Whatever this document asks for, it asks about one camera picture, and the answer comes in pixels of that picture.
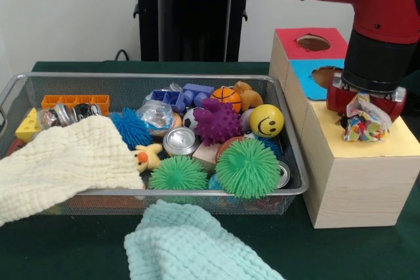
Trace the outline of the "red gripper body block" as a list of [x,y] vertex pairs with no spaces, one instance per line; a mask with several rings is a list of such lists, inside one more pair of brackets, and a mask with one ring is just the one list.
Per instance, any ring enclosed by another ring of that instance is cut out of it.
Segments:
[[[335,87],[333,83],[329,84],[327,90],[326,105],[328,110],[338,114],[347,112],[347,104],[356,96],[358,91],[351,89],[342,89]],[[407,90],[404,87],[398,87],[390,98],[384,95],[370,94],[370,102],[383,110],[394,122],[402,113],[406,104]]]

